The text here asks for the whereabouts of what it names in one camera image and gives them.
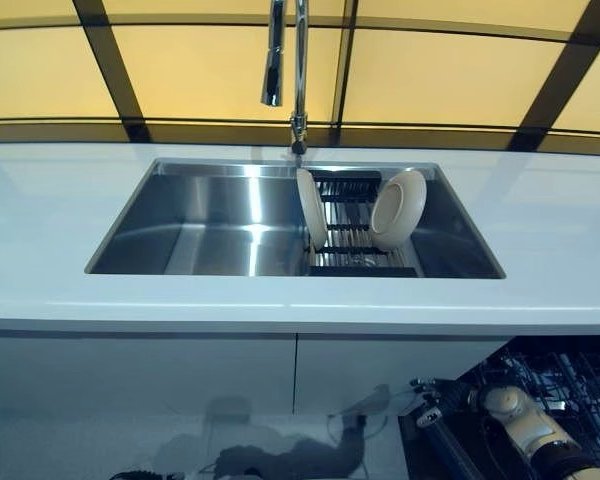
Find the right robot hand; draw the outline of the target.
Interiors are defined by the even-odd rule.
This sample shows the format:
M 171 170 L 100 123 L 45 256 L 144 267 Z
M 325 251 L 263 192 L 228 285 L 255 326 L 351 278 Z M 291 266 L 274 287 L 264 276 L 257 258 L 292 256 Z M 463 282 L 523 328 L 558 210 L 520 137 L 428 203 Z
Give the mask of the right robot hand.
M 484 411 L 506 428 L 520 426 L 530 420 L 530 397 L 513 385 L 486 385 L 476 390 L 471 402 L 477 411 Z

